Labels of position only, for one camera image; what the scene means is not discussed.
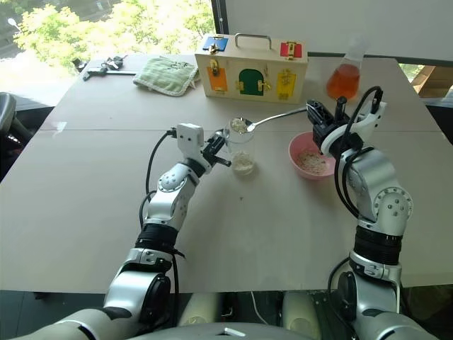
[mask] table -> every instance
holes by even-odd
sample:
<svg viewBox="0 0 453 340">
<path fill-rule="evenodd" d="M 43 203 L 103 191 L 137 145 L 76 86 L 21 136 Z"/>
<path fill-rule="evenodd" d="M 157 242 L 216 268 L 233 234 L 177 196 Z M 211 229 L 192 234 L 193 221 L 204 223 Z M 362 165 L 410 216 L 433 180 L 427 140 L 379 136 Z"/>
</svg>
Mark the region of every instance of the table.
<svg viewBox="0 0 453 340">
<path fill-rule="evenodd" d="M 335 63 L 311 58 L 305 96 L 328 102 L 310 79 L 318 74 L 323 84 Z M 393 86 L 370 142 L 389 156 L 415 202 L 403 238 L 403 284 L 451 283 L 452 147 L 396 68 L 393 60 L 366 59 L 363 88 L 379 84 L 367 70 Z M 85 98 L 78 110 L 77 93 Z M 104 108 L 100 97 L 108 96 Z M 131 109 L 120 110 L 126 103 Z M 205 98 L 200 87 L 169 98 L 121 76 L 77 82 L 0 185 L 0 288 L 104 293 L 139 232 L 147 161 L 163 130 L 185 121 L 201 124 L 208 136 L 237 112 L 256 119 L 290 108 Z M 52 129 L 58 121 L 67 122 L 62 132 Z M 289 163 L 289 141 L 310 129 L 303 115 L 263 125 L 254 175 L 238 178 L 216 165 L 202 177 L 176 244 L 187 256 L 178 260 L 182 292 L 326 287 L 328 272 L 353 246 L 355 220 L 336 197 L 333 179 L 305 181 Z M 176 141 L 166 140 L 151 183 L 178 160 Z"/>
<path fill-rule="evenodd" d="M 193 56 L 178 58 L 195 63 Z M 146 60 L 143 55 L 128 56 L 124 70 L 138 70 Z M 302 103 L 315 98 L 333 111 L 335 101 L 325 93 L 324 84 L 340 61 L 340 58 L 310 58 Z M 99 62 L 92 62 L 89 66 L 98 65 Z M 381 131 L 440 131 L 394 59 L 364 60 L 361 92 L 377 84 L 384 90 L 383 100 L 389 104 Z M 174 98 L 138 89 L 129 76 L 91 77 L 88 81 L 79 78 L 50 113 L 42 129 L 54 130 L 58 122 L 67 122 L 66 130 L 167 130 L 185 121 L 206 130 L 217 130 L 233 117 L 258 121 L 298 107 L 207 98 L 203 93 L 201 84 L 196 90 L 189 89 L 183 97 Z M 352 102 L 348 112 L 356 105 Z M 301 122 L 308 124 L 308 119 L 302 115 L 289 117 L 263 125 L 260 130 L 302 131 Z"/>
</svg>

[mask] yellow door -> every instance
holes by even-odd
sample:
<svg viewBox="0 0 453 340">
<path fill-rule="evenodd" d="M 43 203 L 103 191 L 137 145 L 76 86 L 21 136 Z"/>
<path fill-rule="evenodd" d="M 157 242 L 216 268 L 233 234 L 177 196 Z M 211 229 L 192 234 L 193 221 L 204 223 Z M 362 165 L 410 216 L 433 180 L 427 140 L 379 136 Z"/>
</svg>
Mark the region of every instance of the yellow door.
<svg viewBox="0 0 453 340">
<path fill-rule="evenodd" d="M 296 84 L 296 74 L 286 69 L 277 75 L 277 96 L 280 100 L 287 100 L 292 97 L 294 85 Z"/>
</svg>

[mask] window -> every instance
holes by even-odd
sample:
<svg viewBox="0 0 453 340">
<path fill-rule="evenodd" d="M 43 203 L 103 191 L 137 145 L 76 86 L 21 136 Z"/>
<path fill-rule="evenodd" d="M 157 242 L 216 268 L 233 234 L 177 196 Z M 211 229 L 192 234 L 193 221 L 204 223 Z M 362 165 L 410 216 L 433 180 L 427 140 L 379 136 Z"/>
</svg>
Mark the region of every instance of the window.
<svg viewBox="0 0 453 340">
<path fill-rule="evenodd" d="M 0 0 L 0 91 L 62 96 L 75 59 L 193 53 L 214 30 L 210 0 Z"/>
</svg>

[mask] wire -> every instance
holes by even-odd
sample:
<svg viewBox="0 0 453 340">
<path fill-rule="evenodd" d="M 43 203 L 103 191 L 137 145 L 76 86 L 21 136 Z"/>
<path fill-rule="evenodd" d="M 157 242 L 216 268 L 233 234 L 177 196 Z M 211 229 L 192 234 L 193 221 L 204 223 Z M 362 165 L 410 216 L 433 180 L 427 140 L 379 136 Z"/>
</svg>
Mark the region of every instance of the wire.
<svg viewBox="0 0 453 340">
<path fill-rule="evenodd" d="M 375 91 L 379 91 L 379 90 L 381 90 L 381 88 L 379 86 L 373 86 L 373 87 L 369 88 L 363 94 L 362 99 L 360 99 L 359 104 L 355 108 L 354 113 L 352 114 L 351 118 L 348 121 L 348 124 L 346 125 L 345 132 L 343 133 L 343 136 L 341 137 L 340 152 L 343 152 L 346 140 L 347 140 L 347 138 L 349 137 L 349 134 L 350 134 L 350 130 L 351 130 L 352 124 L 357 119 L 357 116 L 358 116 L 358 114 L 360 112 L 360 109 L 363 106 L 363 103 L 365 102 L 365 100 L 368 98 L 368 96 L 371 93 L 373 93 Z M 350 211 L 351 214 L 353 214 L 355 217 L 359 217 L 359 211 L 354 206 L 354 204 L 352 203 L 351 199 L 349 198 L 349 195 L 347 193 L 345 193 L 345 196 L 347 196 L 349 199 L 345 198 L 345 196 L 343 195 L 343 192 L 340 189 L 340 182 L 338 180 L 338 175 L 339 175 L 339 172 L 340 172 L 340 159 L 341 159 L 341 154 L 336 159 L 335 169 L 334 169 L 334 172 L 333 172 L 333 175 L 334 175 L 333 177 L 335 179 L 335 189 L 337 191 L 338 197 L 340 197 L 340 199 L 341 199 L 341 202 L 343 202 L 343 205 Z"/>
<path fill-rule="evenodd" d="M 156 324 L 153 328 L 151 328 L 151 332 L 154 332 L 156 329 L 162 327 L 162 326 L 165 325 L 168 321 L 170 321 L 170 317 L 167 317 L 167 318 L 164 319 L 162 322 L 159 322 L 158 324 Z"/>
<path fill-rule="evenodd" d="M 142 203 L 140 203 L 140 208 L 139 208 L 139 221 L 140 221 L 140 229 L 143 229 L 143 207 L 149 196 L 151 196 L 153 193 L 156 193 L 155 190 L 149 191 L 147 195 L 143 198 Z"/>
<path fill-rule="evenodd" d="M 151 177 L 151 166 L 153 165 L 153 160 L 154 156 L 156 155 L 157 149 L 159 148 L 159 145 L 166 139 L 167 136 L 171 135 L 171 131 L 167 131 L 164 133 L 164 135 L 161 137 L 161 139 L 154 145 L 153 152 L 151 153 L 151 156 L 148 161 L 148 169 L 147 169 L 147 179 L 145 181 L 145 191 L 147 192 L 147 195 L 149 194 L 149 179 Z"/>
<path fill-rule="evenodd" d="M 252 302 L 253 302 L 253 309 L 255 310 L 256 316 L 261 320 L 262 323 L 268 324 L 266 320 L 261 316 L 260 312 L 258 311 L 258 308 L 256 307 L 256 301 L 255 301 L 255 295 L 251 291 L 250 294 L 252 295 Z"/>
<path fill-rule="evenodd" d="M 171 259 L 173 264 L 173 278 L 175 283 L 175 298 L 173 300 L 173 327 L 178 326 L 178 312 L 179 312 L 179 277 L 178 277 L 178 262 L 176 261 L 176 256 L 173 254 Z"/>
<path fill-rule="evenodd" d="M 429 325 L 426 321 L 418 319 L 412 313 L 412 311 L 411 311 L 411 309 L 409 307 L 409 301 L 408 301 L 406 295 L 404 294 L 403 284 L 401 282 L 399 283 L 399 288 L 400 288 L 401 304 L 403 305 L 404 312 L 405 312 L 406 316 L 411 318 L 413 321 L 417 322 L 420 326 L 422 326 L 424 328 L 431 327 L 431 325 Z"/>
<path fill-rule="evenodd" d="M 360 155 L 366 154 L 367 152 L 369 152 L 369 151 L 371 151 L 373 149 L 374 149 L 373 147 L 365 147 L 364 149 L 361 149 L 361 150 L 357 151 L 356 153 L 354 153 L 352 156 L 348 157 L 346 159 L 346 164 L 343 167 L 343 172 L 342 172 L 342 175 L 341 175 L 341 184 L 342 184 L 342 187 L 343 187 L 343 193 L 345 195 L 345 199 L 348 202 L 348 204 L 357 211 L 357 217 L 358 217 L 358 211 L 359 210 L 355 207 L 354 203 L 351 201 L 351 198 L 349 196 L 346 176 L 348 174 L 348 171 L 349 171 L 350 167 L 352 166 L 352 163 L 355 161 L 355 159 L 357 157 L 359 157 Z"/>
<path fill-rule="evenodd" d="M 332 298 L 331 298 L 331 295 L 332 295 L 332 280 L 333 280 L 333 277 L 335 275 L 335 273 L 338 271 L 338 269 L 340 269 L 346 262 L 349 261 L 349 257 L 343 259 L 339 264 L 337 264 L 331 271 L 331 273 L 329 274 L 328 276 L 328 281 L 327 281 L 327 300 L 328 300 L 328 303 L 330 304 L 332 310 L 333 310 L 333 313 L 335 314 L 335 316 L 337 317 L 338 320 L 340 320 L 340 322 L 347 328 L 349 329 L 352 334 L 354 334 L 355 338 L 356 339 L 359 339 L 357 334 L 355 333 L 355 330 L 353 329 L 353 327 L 348 324 L 344 319 L 343 317 L 340 315 L 340 313 L 338 313 L 337 309 L 335 308 L 335 306 L 333 305 L 332 303 Z"/>
</svg>

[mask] chair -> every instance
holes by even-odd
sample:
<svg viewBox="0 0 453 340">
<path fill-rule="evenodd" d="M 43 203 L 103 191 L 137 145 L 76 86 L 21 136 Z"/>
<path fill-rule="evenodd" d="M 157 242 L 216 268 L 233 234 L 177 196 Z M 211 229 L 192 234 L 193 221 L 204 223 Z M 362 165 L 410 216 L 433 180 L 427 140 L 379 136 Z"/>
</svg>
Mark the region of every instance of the chair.
<svg viewBox="0 0 453 340">
<path fill-rule="evenodd" d="M 16 117 L 15 98 L 0 92 L 0 181 L 32 136 Z"/>
</svg>

